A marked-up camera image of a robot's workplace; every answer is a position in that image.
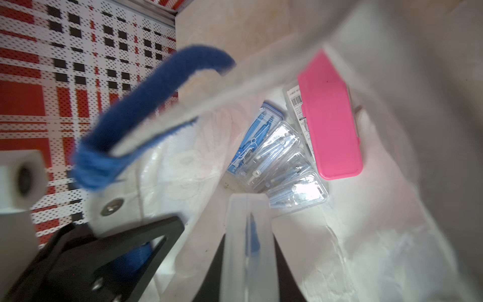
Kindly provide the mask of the pink pencil case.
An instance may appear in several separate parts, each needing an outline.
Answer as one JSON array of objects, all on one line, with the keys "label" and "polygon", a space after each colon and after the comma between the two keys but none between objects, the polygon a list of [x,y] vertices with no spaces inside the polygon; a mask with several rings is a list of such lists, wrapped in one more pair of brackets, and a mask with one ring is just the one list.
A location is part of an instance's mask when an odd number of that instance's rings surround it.
[{"label": "pink pencil case", "polygon": [[350,95],[323,51],[298,75],[298,84],[319,175],[325,180],[358,176],[363,160]]}]

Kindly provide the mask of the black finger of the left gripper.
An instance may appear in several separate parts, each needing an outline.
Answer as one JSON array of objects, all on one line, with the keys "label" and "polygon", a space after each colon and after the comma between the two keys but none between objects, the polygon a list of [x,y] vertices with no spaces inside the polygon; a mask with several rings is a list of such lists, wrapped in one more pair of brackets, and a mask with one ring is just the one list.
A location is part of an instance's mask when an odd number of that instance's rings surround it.
[{"label": "black finger of the left gripper", "polygon": [[[38,252],[4,301],[139,301],[158,267],[184,231],[177,216],[97,238],[88,224],[62,227]],[[160,242],[143,264],[126,275],[114,261]]]}]

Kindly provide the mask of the clear compass case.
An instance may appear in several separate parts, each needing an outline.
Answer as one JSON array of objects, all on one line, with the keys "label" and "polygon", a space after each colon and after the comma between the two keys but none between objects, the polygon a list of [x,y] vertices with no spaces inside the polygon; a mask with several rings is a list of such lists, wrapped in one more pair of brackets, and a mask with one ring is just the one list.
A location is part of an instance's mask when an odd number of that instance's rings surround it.
[{"label": "clear compass case", "polygon": [[329,199],[328,188],[309,160],[300,135],[267,102],[262,103],[227,172],[247,191],[265,194],[276,215]]}]

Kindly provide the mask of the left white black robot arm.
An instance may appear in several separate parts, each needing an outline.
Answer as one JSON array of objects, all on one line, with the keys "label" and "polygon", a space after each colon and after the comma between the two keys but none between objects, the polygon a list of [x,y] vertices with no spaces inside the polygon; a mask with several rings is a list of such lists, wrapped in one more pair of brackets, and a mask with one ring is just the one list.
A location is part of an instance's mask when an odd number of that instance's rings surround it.
[{"label": "left white black robot arm", "polygon": [[1,152],[1,300],[139,301],[182,235],[181,219],[107,237],[70,223],[38,249],[30,208],[47,185],[40,151]]}]

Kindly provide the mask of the clear case barcode label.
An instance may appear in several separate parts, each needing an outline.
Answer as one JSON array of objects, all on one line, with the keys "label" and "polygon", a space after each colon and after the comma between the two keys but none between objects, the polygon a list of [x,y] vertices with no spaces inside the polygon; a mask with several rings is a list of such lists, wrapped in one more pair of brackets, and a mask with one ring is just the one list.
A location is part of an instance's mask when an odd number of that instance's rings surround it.
[{"label": "clear case barcode label", "polygon": [[315,161],[314,150],[308,129],[308,123],[302,111],[303,100],[301,97],[298,81],[292,80],[291,82],[288,82],[283,87],[283,92],[286,99],[286,106],[288,108],[289,115],[294,120],[295,125],[302,133],[306,148],[308,149],[310,156],[312,156],[313,161]]}]

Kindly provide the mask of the white canvas bag blue handles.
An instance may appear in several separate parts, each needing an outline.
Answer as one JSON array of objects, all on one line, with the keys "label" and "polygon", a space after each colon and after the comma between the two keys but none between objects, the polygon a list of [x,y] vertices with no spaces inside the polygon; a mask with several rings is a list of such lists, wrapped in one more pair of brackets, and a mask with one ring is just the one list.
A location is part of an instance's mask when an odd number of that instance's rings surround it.
[{"label": "white canvas bag blue handles", "polygon": [[74,153],[117,232],[171,213],[186,230],[144,294],[189,301],[228,220],[225,170],[263,100],[324,51],[348,84],[363,169],[272,229],[308,301],[482,300],[482,2],[193,1],[177,52],[101,115]]}]

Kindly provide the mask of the clear tube with blue pen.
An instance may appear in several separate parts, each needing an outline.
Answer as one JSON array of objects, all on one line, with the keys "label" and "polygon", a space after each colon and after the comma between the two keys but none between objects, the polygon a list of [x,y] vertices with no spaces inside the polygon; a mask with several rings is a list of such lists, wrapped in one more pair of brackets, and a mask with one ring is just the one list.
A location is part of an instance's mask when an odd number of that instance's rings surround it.
[{"label": "clear tube with blue pen", "polygon": [[226,212],[220,301],[279,300],[269,199],[233,194]]}]

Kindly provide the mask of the right gripper own finger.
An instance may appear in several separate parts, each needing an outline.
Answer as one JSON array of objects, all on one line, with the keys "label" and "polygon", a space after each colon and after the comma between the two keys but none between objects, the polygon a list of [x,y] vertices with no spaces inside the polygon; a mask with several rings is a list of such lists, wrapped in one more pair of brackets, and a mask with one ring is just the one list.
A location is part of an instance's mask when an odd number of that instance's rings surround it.
[{"label": "right gripper own finger", "polygon": [[[282,250],[280,249],[280,245],[275,237],[274,243],[280,301],[306,301],[306,298],[299,289],[288,266],[286,258],[284,257]],[[210,268],[206,273],[205,279],[192,301],[219,301],[224,246],[225,235],[222,237],[213,261],[211,262]]]}]

